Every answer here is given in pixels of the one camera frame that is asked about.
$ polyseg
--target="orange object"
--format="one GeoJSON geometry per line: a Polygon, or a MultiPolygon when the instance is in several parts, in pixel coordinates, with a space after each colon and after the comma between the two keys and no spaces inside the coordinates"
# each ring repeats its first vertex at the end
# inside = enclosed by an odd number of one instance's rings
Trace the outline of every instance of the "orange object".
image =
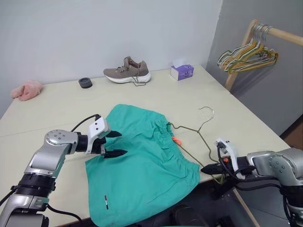
{"type": "Polygon", "coordinates": [[[177,143],[179,146],[182,145],[181,140],[177,139],[176,137],[172,136],[171,139],[172,139],[175,143],[177,143]]]}

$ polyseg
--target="white shoe sole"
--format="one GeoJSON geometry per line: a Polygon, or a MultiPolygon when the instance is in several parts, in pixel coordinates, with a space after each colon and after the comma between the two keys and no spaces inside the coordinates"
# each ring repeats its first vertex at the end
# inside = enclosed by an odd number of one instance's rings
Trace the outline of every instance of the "white shoe sole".
{"type": "Polygon", "coordinates": [[[107,75],[105,75],[107,79],[115,82],[115,83],[119,83],[119,84],[123,84],[123,83],[128,83],[128,82],[139,82],[139,83],[147,83],[148,81],[150,81],[151,79],[151,73],[148,72],[148,74],[146,74],[145,76],[141,76],[141,77],[126,77],[126,78],[122,78],[122,79],[116,79],[116,78],[111,78],[108,77],[107,75]]]}

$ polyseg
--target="pink fabric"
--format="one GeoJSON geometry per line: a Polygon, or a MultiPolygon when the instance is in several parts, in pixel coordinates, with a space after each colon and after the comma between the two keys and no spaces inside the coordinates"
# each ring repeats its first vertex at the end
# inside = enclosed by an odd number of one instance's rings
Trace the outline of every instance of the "pink fabric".
{"type": "Polygon", "coordinates": [[[26,81],[18,88],[13,89],[10,92],[10,96],[12,98],[18,97],[21,101],[26,101],[40,94],[42,87],[42,84],[38,81],[26,81]]]}

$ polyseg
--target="robotic arm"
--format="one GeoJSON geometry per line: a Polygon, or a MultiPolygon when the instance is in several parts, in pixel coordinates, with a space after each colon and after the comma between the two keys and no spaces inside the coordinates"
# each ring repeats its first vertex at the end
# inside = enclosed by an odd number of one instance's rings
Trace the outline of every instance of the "robotic arm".
{"type": "Polygon", "coordinates": [[[0,215],[0,227],[47,227],[48,218],[37,212],[47,208],[48,195],[55,190],[55,180],[65,156],[75,152],[101,154],[104,158],[121,156],[127,151],[107,152],[104,148],[106,137],[118,136],[121,134],[111,131],[106,120],[98,115],[89,126],[87,135],[64,130],[48,132],[43,146],[31,158],[19,184],[12,186],[0,215]]]}
{"type": "Polygon", "coordinates": [[[229,141],[218,139],[219,164],[210,164],[201,169],[206,174],[227,174],[227,182],[217,190],[223,195],[240,182],[266,179],[278,180],[283,195],[284,209],[291,227],[303,227],[303,151],[290,148],[279,152],[261,151],[238,157],[229,141]],[[221,157],[221,152],[229,154],[221,157]]]}

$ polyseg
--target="floor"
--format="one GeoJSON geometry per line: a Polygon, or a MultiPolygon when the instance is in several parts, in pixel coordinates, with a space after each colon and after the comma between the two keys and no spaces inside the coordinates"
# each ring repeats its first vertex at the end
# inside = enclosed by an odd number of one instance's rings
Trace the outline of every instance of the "floor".
{"type": "MultiPolygon", "coordinates": [[[[211,191],[213,190],[212,186],[212,183],[198,185],[178,204],[186,204],[194,208],[194,210],[208,223],[209,227],[216,226],[217,220],[224,216],[230,216],[235,227],[254,227],[245,210],[239,204],[232,192],[227,193],[218,200],[213,200],[211,195],[211,191]]],[[[252,184],[246,184],[245,186],[249,187],[252,186],[252,184]]],[[[264,188],[250,192],[240,192],[240,194],[261,227],[289,226],[283,211],[282,197],[276,188],[264,188]]],[[[170,224],[170,211],[178,204],[128,227],[168,226],[170,224]]],[[[67,227],[77,226],[79,225],[74,224],[68,225],[67,227]]],[[[93,225],[91,220],[87,220],[85,222],[85,227],[95,227],[95,225],[93,225]]]]}

